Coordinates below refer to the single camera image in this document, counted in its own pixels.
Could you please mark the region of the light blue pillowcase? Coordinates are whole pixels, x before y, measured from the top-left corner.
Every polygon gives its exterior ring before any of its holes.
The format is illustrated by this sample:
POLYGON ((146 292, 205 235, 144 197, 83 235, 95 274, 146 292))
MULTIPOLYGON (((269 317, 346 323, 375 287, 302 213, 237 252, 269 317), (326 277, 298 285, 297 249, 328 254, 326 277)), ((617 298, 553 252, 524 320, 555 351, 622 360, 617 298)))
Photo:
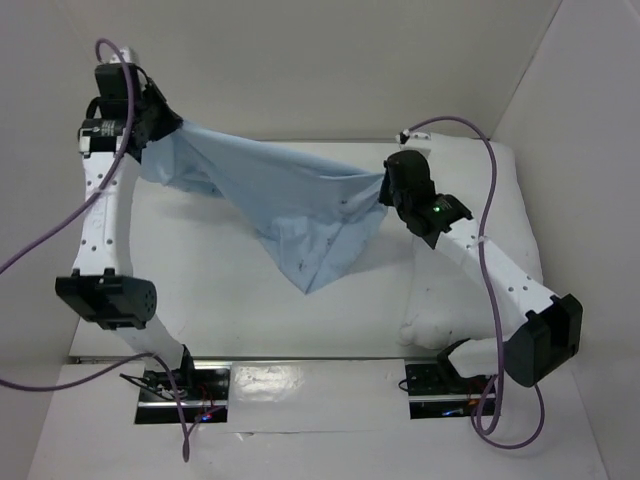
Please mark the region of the light blue pillowcase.
POLYGON ((141 176, 229 201, 305 294, 344 276, 387 214, 380 173, 190 122, 147 144, 141 176))

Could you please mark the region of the white pillow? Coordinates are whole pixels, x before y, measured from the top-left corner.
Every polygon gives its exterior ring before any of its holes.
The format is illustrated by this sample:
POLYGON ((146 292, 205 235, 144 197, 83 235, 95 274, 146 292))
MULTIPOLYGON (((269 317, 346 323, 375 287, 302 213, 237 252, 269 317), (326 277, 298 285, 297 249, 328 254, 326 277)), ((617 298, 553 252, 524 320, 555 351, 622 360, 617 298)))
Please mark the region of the white pillow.
MULTIPOLYGON (((484 143, 477 139, 431 134, 427 158, 439 193, 452 194, 478 219, 490 188, 491 163, 484 143)), ((497 187, 486 234, 530 277, 543 280, 539 250, 517 181, 511 148, 491 143, 497 161, 497 187)), ((470 279, 446 256, 412 239, 413 279, 400 343, 441 350, 464 338, 495 335, 494 319, 482 281, 470 279)))

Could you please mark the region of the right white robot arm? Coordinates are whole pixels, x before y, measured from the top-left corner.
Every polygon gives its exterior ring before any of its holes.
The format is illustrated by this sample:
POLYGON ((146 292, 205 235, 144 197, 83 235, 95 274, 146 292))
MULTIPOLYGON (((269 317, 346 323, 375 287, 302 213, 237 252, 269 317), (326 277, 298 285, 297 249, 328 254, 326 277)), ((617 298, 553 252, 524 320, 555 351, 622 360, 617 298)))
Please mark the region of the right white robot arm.
POLYGON ((579 349, 583 307, 559 297, 481 235, 471 211, 437 192, 426 156, 392 154, 379 200, 413 234, 414 274, 399 337, 442 353, 436 379, 448 392, 500 369, 532 387, 579 349))

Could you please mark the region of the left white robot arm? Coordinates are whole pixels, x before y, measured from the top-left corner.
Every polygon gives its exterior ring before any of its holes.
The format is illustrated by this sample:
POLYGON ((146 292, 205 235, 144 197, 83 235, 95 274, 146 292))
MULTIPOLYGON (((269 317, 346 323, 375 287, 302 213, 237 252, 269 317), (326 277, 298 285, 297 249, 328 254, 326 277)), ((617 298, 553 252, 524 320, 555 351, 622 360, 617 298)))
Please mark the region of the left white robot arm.
POLYGON ((134 274, 130 225, 135 183, 148 143, 174 132, 182 119, 138 65, 101 64, 99 90, 78 133, 90 201, 79 250, 68 276, 55 281, 57 296, 80 318, 113 333, 135 353, 150 353, 146 377, 176 399, 196 390, 197 374, 186 346, 159 320, 155 285, 134 274))

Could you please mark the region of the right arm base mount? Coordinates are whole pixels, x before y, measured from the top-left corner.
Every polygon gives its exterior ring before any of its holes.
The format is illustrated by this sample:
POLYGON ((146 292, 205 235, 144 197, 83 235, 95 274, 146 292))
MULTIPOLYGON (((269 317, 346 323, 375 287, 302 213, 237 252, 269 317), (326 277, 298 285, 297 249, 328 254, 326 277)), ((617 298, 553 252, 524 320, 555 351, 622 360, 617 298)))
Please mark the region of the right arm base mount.
POLYGON ((398 388, 408 396, 412 420, 470 417, 489 383, 486 376, 462 378, 435 360, 408 362, 398 388))

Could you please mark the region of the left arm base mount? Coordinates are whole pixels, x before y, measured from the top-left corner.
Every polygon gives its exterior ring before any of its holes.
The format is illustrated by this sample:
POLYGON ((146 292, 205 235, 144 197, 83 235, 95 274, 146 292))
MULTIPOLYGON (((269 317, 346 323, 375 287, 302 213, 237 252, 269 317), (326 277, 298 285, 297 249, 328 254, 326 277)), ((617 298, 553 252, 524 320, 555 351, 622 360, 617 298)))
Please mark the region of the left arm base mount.
MULTIPOLYGON (((196 362, 190 386, 178 384, 185 421, 205 424, 226 423, 231 364, 196 362)), ((179 424, 174 391, 166 378, 145 370, 140 376, 120 377, 138 389, 134 423, 137 425, 179 424)))

